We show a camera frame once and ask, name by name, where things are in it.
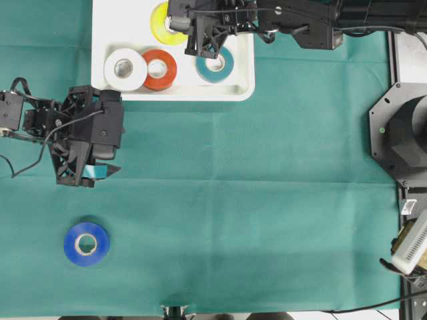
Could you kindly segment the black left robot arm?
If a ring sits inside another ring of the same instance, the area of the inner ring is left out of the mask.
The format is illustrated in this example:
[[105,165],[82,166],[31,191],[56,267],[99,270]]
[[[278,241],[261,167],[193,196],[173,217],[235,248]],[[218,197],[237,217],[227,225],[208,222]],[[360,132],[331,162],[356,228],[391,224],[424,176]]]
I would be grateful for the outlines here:
[[120,171],[110,164],[121,147],[121,93],[90,85],[69,89],[64,101],[34,96],[23,77],[1,92],[1,136],[48,150],[59,185],[94,187]]

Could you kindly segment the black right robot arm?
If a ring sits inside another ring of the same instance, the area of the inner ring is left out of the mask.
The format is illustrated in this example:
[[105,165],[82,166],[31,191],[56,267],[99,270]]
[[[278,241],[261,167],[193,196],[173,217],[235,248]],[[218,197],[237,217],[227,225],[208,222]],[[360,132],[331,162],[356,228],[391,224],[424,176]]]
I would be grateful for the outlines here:
[[169,1],[169,27],[188,36],[185,54],[215,59],[230,35],[272,43],[291,35],[301,48],[333,50],[343,36],[426,32],[425,1]]

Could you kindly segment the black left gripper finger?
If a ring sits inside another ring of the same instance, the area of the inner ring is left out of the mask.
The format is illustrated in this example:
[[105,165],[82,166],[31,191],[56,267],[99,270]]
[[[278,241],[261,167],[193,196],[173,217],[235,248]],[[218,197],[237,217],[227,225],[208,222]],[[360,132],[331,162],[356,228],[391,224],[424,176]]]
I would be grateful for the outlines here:
[[89,181],[105,180],[120,170],[121,170],[121,167],[117,167],[117,166],[106,164],[106,163],[99,163],[96,165],[86,165],[85,180],[89,180]]

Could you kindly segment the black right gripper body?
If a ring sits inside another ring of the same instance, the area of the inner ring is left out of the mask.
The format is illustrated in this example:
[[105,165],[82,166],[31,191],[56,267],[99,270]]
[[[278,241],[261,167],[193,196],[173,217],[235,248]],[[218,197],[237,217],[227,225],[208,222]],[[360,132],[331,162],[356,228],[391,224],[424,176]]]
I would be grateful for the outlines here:
[[255,1],[219,1],[218,10],[197,10],[196,20],[187,35],[184,53],[216,59],[229,35],[251,33],[256,29]]

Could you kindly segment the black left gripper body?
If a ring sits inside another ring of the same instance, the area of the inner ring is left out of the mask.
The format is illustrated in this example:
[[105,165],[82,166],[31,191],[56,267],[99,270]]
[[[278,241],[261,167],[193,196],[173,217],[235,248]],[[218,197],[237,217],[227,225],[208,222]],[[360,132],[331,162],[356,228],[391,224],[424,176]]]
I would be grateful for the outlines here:
[[93,145],[70,136],[71,125],[79,121],[75,118],[75,112],[83,105],[83,98],[90,92],[97,95],[100,91],[92,86],[72,87],[59,108],[67,118],[64,127],[53,134],[49,146],[58,184],[92,187],[95,181],[85,180],[85,166],[109,164],[108,161],[111,161],[95,159],[92,155]]

